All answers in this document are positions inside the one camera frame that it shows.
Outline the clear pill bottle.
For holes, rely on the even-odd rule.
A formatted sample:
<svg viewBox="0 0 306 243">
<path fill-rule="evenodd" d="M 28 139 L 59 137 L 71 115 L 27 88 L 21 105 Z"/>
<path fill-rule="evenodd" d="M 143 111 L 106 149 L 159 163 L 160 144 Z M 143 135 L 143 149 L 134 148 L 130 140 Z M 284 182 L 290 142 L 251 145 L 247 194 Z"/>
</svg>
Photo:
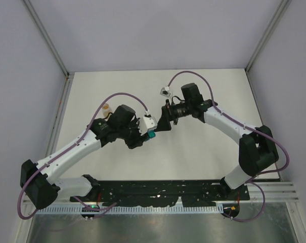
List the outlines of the clear pill bottle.
<svg viewBox="0 0 306 243">
<path fill-rule="evenodd" d="M 102 114 L 103 114 L 103 118 L 104 119 L 108 119 L 109 116 L 113 113 L 112 108 L 110 107 L 110 105 L 108 103 L 105 103 L 102 106 Z"/>
</svg>

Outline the right aluminium frame post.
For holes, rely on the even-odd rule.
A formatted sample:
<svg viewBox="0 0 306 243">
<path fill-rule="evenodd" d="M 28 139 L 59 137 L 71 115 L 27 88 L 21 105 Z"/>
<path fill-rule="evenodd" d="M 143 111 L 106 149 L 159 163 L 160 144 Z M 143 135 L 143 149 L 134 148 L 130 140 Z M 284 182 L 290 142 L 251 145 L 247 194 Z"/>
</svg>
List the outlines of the right aluminium frame post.
<svg viewBox="0 0 306 243">
<path fill-rule="evenodd" d="M 279 5 L 277 6 L 274 14 L 270 18 L 268 25 L 266 26 L 260 40 L 258 41 L 256 48 L 254 49 L 246 67 L 245 73 L 249 74 L 252 70 L 254 64 L 256 63 L 259 55 L 262 53 L 263 49 L 267 45 L 268 41 L 272 37 L 277 25 L 279 24 L 280 20 L 284 16 L 286 10 L 288 9 L 289 5 L 291 4 L 292 0 L 281 0 Z"/>
</svg>

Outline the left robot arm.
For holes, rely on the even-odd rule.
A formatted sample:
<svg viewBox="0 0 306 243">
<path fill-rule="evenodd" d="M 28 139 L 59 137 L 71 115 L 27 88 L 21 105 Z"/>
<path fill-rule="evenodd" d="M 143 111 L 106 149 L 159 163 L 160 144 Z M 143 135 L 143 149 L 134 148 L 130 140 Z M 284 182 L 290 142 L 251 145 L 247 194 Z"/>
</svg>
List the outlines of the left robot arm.
<svg viewBox="0 0 306 243">
<path fill-rule="evenodd" d="M 54 154 L 36 163 L 31 160 L 24 162 L 20 185 L 38 210 L 62 198 L 96 201 L 100 186 L 92 176 L 67 179 L 61 176 L 88 154 L 117 139 L 122 139 L 129 149 L 142 146 L 155 136 L 156 126 L 156 120 L 151 115 L 137 118 L 132 108 L 120 105 L 108 119 L 95 119 L 83 134 Z"/>
</svg>

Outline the left aluminium frame post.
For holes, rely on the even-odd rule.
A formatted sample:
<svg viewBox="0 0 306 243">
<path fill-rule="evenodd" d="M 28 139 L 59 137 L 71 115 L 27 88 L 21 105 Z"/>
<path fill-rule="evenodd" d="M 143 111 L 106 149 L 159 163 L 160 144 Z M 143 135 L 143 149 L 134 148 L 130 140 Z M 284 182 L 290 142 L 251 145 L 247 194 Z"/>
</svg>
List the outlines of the left aluminium frame post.
<svg viewBox="0 0 306 243">
<path fill-rule="evenodd" d="M 61 59 L 56 47 L 54 46 L 44 24 L 42 23 L 36 9 L 34 8 L 32 2 L 30 0 L 21 0 L 22 4 L 24 5 L 26 11 L 30 15 L 32 21 L 34 22 L 37 30 L 39 31 L 42 39 L 44 40 L 45 44 L 47 45 L 49 51 L 51 52 L 52 56 L 54 57 L 56 63 L 60 67 L 62 73 L 65 77 L 69 76 L 69 72 Z"/>
</svg>

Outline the teal pill organizer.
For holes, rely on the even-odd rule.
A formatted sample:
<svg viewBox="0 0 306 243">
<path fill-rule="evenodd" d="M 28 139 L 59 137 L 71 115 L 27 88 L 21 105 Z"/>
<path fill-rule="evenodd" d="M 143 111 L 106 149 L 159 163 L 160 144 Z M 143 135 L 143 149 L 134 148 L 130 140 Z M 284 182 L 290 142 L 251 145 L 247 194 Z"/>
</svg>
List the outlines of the teal pill organizer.
<svg viewBox="0 0 306 243">
<path fill-rule="evenodd" d="M 156 137 L 156 134 L 154 132 L 154 130 L 149 130 L 147 133 L 146 133 L 146 139 L 145 141 L 148 141 L 150 139 L 153 139 Z"/>
</svg>

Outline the aluminium frame post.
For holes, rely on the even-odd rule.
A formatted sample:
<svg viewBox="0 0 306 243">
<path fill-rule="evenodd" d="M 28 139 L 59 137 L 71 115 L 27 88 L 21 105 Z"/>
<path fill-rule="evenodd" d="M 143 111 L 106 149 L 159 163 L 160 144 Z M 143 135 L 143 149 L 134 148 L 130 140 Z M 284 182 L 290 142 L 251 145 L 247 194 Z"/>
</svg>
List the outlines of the aluminium frame post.
<svg viewBox="0 0 306 243">
<path fill-rule="evenodd" d="M 51 52 L 52 56 L 54 57 L 56 63 L 60 67 L 62 73 L 65 77 L 69 76 L 69 72 L 61 59 L 56 47 L 54 46 L 44 24 L 42 23 L 36 9 L 34 8 L 32 2 L 30 0 L 21 0 L 22 4 L 24 5 L 26 11 L 30 15 L 32 21 L 34 22 L 37 30 L 39 31 L 42 39 L 44 40 L 45 44 L 47 45 L 49 51 Z"/>
<path fill-rule="evenodd" d="M 246 67 L 245 73 L 249 74 L 252 70 L 254 64 L 256 63 L 259 55 L 262 53 L 263 49 L 267 45 L 268 41 L 272 37 L 277 25 L 279 24 L 280 20 L 284 16 L 286 10 L 288 9 L 289 5 L 291 4 L 292 0 L 281 0 L 279 5 L 277 6 L 274 14 L 270 18 L 268 25 L 266 26 L 260 40 L 258 41 L 256 48 L 254 49 Z"/>
</svg>

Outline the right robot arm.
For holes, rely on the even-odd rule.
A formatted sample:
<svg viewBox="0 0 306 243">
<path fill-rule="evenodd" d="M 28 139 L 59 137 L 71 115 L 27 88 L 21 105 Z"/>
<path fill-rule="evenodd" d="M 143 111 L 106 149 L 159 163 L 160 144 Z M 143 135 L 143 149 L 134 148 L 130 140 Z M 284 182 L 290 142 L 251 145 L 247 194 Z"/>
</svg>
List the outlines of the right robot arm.
<svg viewBox="0 0 306 243">
<path fill-rule="evenodd" d="M 239 146 L 238 165 L 220 180 L 223 198 L 232 199 L 246 181 L 278 161 L 279 155 L 270 128 L 261 126 L 249 130 L 243 123 L 234 122 L 220 112 L 217 103 L 210 99 L 204 100 L 195 83 L 182 86 L 181 91 L 183 98 L 176 104 L 172 100 L 170 87 L 161 89 L 160 93 L 166 97 L 166 101 L 161 108 L 156 131 L 170 131 L 172 125 L 177 125 L 179 118 L 190 115 L 233 139 Z"/>
</svg>

